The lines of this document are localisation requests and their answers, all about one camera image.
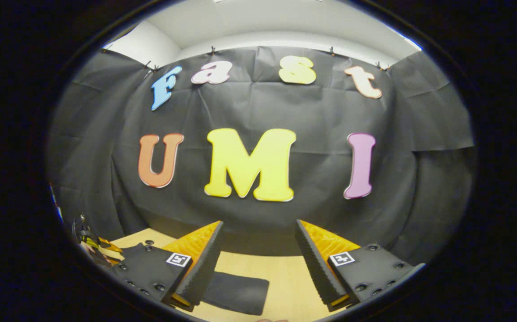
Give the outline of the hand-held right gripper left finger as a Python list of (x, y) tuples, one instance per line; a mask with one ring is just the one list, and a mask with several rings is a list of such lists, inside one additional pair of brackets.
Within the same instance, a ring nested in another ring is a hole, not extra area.
[(216, 221), (163, 247), (140, 243), (123, 252), (111, 273), (152, 301), (191, 312), (213, 276), (222, 228), (223, 222)]

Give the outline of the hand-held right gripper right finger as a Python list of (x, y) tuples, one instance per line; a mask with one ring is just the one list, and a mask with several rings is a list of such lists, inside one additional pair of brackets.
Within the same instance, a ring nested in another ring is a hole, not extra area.
[(411, 265), (377, 243), (359, 246), (303, 220), (296, 220), (295, 238), (330, 312), (389, 293), (425, 267)]

